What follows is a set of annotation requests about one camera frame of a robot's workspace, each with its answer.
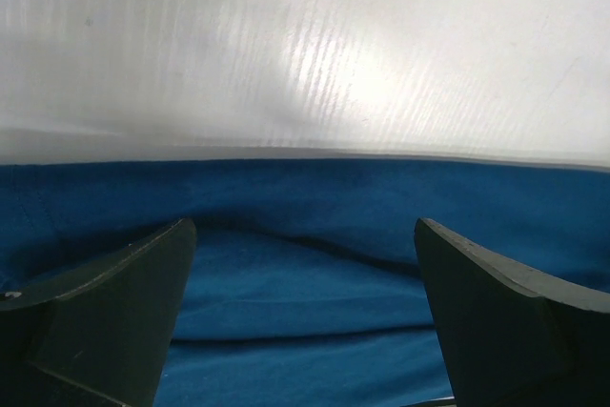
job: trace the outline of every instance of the blue towel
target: blue towel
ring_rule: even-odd
[[[189,216],[198,245],[161,406],[399,407],[451,395],[420,216],[610,292],[610,174],[414,160],[0,168],[0,283]]]

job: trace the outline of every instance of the blue textile surface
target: blue textile surface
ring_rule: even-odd
[[[0,168],[4,289],[189,216],[158,406],[398,407],[451,395],[416,264],[431,217],[610,292],[610,174],[392,160]]]

